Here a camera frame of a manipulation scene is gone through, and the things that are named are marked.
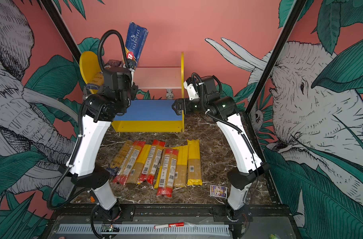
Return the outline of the blue Barilla spaghetti box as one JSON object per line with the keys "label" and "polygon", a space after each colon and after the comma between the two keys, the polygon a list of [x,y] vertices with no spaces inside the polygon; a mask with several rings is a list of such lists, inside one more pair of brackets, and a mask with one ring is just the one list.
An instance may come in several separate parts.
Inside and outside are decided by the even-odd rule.
{"label": "blue Barilla spaghetti box", "polygon": [[126,66],[135,71],[144,48],[149,31],[134,22],[130,22],[125,42]]}

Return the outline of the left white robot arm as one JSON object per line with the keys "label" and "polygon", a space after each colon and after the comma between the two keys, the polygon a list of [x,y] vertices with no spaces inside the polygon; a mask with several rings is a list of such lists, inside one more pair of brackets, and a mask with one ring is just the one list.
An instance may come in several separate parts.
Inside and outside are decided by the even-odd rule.
{"label": "left white robot arm", "polygon": [[97,207],[112,211],[118,200],[109,184],[109,172],[96,165],[96,156],[102,140],[116,116],[127,113],[138,86],[133,81],[134,69],[115,67],[103,69],[104,83],[100,90],[89,95],[79,111],[79,134],[70,159],[60,168],[59,186],[66,178],[73,184],[70,196],[82,187],[91,190]]}

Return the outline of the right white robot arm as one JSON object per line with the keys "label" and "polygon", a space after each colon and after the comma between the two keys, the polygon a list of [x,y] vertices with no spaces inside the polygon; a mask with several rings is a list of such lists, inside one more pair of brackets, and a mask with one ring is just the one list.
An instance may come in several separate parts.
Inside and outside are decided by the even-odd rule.
{"label": "right white robot arm", "polygon": [[269,165],[255,152],[234,99],[221,96],[223,87],[217,77],[192,73],[183,85],[188,96],[175,100],[172,109],[177,115],[203,113],[213,119],[225,135],[237,163],[228,173],[231,189],[227,203],[233,212],[238,212],[245,205],[250,186]]}

